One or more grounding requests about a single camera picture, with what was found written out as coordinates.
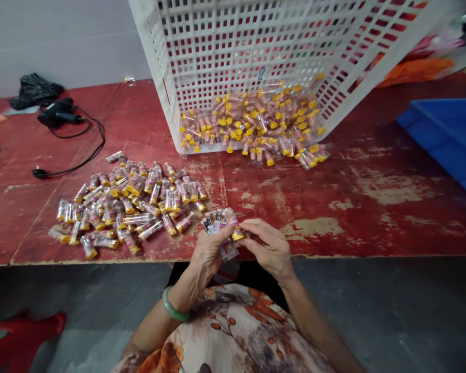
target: orange floral pattern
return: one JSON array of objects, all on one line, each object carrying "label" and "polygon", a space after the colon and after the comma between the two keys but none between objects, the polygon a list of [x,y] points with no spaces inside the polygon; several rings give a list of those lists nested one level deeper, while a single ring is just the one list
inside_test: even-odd
[{"label": "orange floral pattern", "polygon": [[160,350],[129,356],[112,373],[279,370],[333,372],[268,296],[229,284],[206,289]]}]

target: jade bangle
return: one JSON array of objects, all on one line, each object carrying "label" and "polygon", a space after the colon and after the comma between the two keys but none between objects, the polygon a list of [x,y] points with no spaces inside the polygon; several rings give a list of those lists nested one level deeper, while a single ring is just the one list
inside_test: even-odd
[{"label": "jade bangle", "polygon": [[171,290],[171,288],[172,288],[172,286],[168,286],[164,290],[164,294],[162,295],[162,302],[164,303],[164,308],[166,308],[167,313],[173,319],[178,320],[179,322],[185,322],[190,317],[190,313],[189,312],[187,312],[187,313],[178,312],[172,307],[172,305],[171,305],[171,303],[169,303],[169,299],[167,297],[167,295],[169,293],[169,290]]}]

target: white plastic basket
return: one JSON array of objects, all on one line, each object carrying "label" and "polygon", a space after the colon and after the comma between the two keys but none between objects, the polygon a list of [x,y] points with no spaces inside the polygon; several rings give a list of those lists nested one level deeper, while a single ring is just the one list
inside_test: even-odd
[{"label": "white plastic basket", "polygon": [[[326,137],[447,12],[443,0],[129,0],[176,150],[181,113],[284,80]],[[381,61],[356,87],[375,60]],[[322,80],[315,77],[324,73]],[[219,151],[220,144],[200,152]]]}]

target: red table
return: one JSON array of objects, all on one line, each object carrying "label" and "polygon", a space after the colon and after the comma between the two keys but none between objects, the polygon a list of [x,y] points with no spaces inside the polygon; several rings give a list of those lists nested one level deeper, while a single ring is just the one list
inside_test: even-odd
[{"label": "red table", "polygon": [[[110,84],[68,92],[100,119],[107,143],[97,158],[57,179],[31,170],[66,169],[100,142],[96,129],[69,140],[55,138],[35,115],[0,124],[0,265],[172,262],[190,258],[194,224],[185,235],[159,232],[143,253],[100,250],[92,261],[81,247],[47,236],[60,197],[72,199],[105,157],[124,150],[135,161],[184,166],[202,181],[209,208],[231,206],[240,219],[259,217],[280,228],[293,255],[305,257],[466,255],[466,191],[394,122],[419,98],[466,97],[466,77],[376,89],[327,137],[332,157],[303,171],[295,160],[256,167],[240,152],[176,154],[152,81]],[[7,107],[0,100],[0,111]],[[60,134],[78,131],[65,126]],[[241,251],[241,259],[250,258]]]}]

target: black power cord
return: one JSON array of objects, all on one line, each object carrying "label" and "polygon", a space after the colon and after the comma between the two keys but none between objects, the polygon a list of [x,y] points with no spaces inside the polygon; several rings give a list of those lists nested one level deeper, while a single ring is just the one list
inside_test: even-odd
[{"label": "black power cord", "polygon": [[[54,102],[55,102],[54,100],[45,100],[45,101],[42,102],[42,105],[43,105],[43,103],[54,103]],[[82,163],[80,163],[79,165],[77,165],[75,167],[69,168],[69,169],[64,170],[64,171],[55,172],[55,173],[46,172],[44,169],[41,169],[41,168],[33,169],[32,170],[33,176],[35,178],[37,178],[37,179],[46,179],[46,178],[49,178],[49,177],[52,177],[52,176],[59,176],[59,175],[66,174],[66,173],[69,173],[71,171],[77,170],[78,168],[83,167],[85,164],[87,164],[89,161],[91,161],[93,158],[95,158],[95,156],[97,156],[99,151],[105,145],[105,134],[104,134],[105,129],[104,129],[104,125],[102,123],[100,123],[100,121],[98,121],[97,119],[95,119],[91,115],[89,115],[86,111],[84,111],[78,105],[74,105],[74,104],[66,104],[66,105],[71,105],[73,108],[80,110],[86,116],[86,118],[83,118],[82,121],[87,122],[88,125],[80,133],[77,133],[77,134],[71,135],[71,136],[59,136],[51,128],[49,128],[50,132],[52,134],[54,134],[56,137],[61,138],[61,139],[73,138],[73,137],[77,137],[77,136],[80,136],[80,135],[86,133],[93,126],[93,122],[95,122],[95,123],[97,123],[98,132],[100,133],[100,136],[102,138],[102,142],[100,143],[100,145],[97,146],[97,148],[93,151],[93,153],[86,160],[84,160]]]}]

